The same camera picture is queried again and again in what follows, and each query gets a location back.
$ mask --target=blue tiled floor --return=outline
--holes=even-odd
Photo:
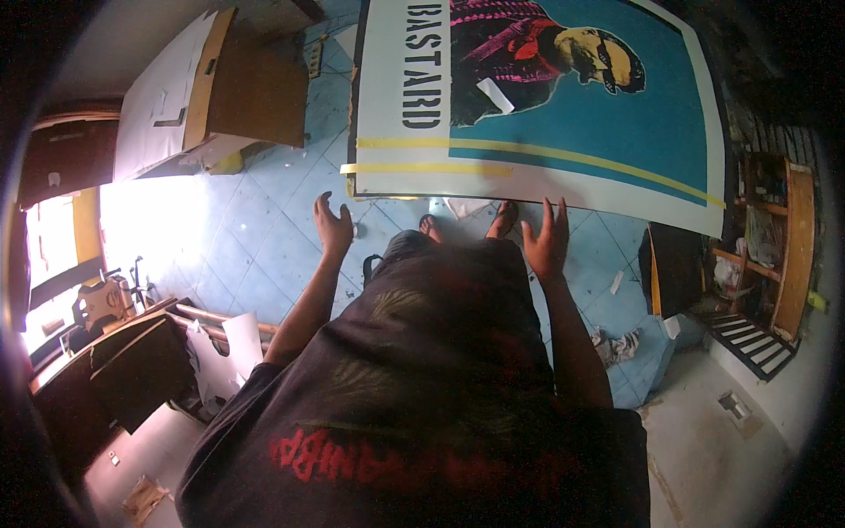
[[[323,7],[331,18],[309,28],[306,42],[355,24],[358,5],[357,0],[325,0]],[[304,149],[274,146],[246,159],[242,172],[234,176],[151,178],[105,186],[103,215],[112,216],[106,222],[109,265],[128,267],[135,255],[142,254],[142,273],[155,283],[158,297],[191,297],[203,308],[232,315],[255,310],[259,320],[278,323],[319,262],[322,247],[313,224],[313,202],[330,190],[332,209],[336,213],[346,203],[362,233],[341,269],[332,311],[336,316],[360,294],[361,264],[368,255],[384,251],[397,232],[416,229],[425,213],[448,219],[442,199],[346,197],[339,169],[346,162],[350,83],[343,73],[352,62],[330,38],[323,59],[324,73],[308,91],[310,137]],[[130,199],[164,205],[172,213],[153,226],[120,221],[125,212],[108,204]],[[483,237],[496,206],[450,223],[467,237]],[[521,219],[539,231],[542,206],[522,204]],[[646,315],[639,282],[636,254],[646,224],[578,209],[569,211],[569,219],[570,252],[564,271],[587,331],[601,327],[611,337],[620,337],[641,328],[641,346],[634,359],[608,370],[616,406],[637,407],[662,366],[668,343],[662,324]],[[522,244],[518,228],[508,238]],[[620,270],[624,276],[612,295],[609,287]],[[533,273],[529,279],[552,361],[545,298]]]

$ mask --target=yellow masking tape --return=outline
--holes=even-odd
[[[508,143],[506,141],[491,141],[488,139],[448,139],[448,138],[358,138],[356,146],[359,149],[413,149],[413,148],[453,148],[453,149],[478,149],[497,150],[499,152],[515,152],[519,154],[539,155],[557,160],[574,161],[585,165],[598,166],[611,171],[630,174],[650,182],[660,183],[666,187],[673,188],[687,193],[696,198],[703,199],[711,204],[725,209],[725,203],[710,194],[704,193],[696,188],[654,172],[644,171],[635,166],[625,165],[617,161],[605,160],[594,155],[581,154],[570,150],[553,149],[551,147],[538,147],[532,144]]]
[[[510,176],[508,166],[473,165],[470,163],[346,163],[341,174],[358,172],[448,172],[451,174],[478,174],[481,176]]]

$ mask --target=blue poster background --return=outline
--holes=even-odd
[[[654,172],[707,190],[704,115],[684,38],[625,0],[539,0],[563,27],[593,26],[625,41],[646,70],[646,89],[609,94],[601,83],[561,77],[540,107],[452,127],[451,138],[491,139],[571,150]],[[492,150],[450,149],[455,158],[510,161],[609,178],[705,205],[703,199],[602,167]]]

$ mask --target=person's arm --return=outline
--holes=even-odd
[[[573,406],[611,408],[613,398],[602,359],[592,345],[564,278],[564,261],[570,241],[566,202],[560,199],[557,219],[548,199],[543,199],[543,209],[539,237],[534,237],[531,226],[524,221],[522,236],[528,264],[546,296],[558,396]]]
[[[321,194],[314,202],[314,222],[323,243],[323,258],[297,304],[273,336],[264,355],[265,362],[286,367],[299,357],[317,330],[329,322],[341,263],[352,243],[349,209],[342,205],[341,218],[337,218],[329,209],[329,196],[331,191]]]

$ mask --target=black t-shirt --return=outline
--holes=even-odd
[[[387,264],[211,423],[184,526],[647,526],[640,417],[560,406],[518,248]]]

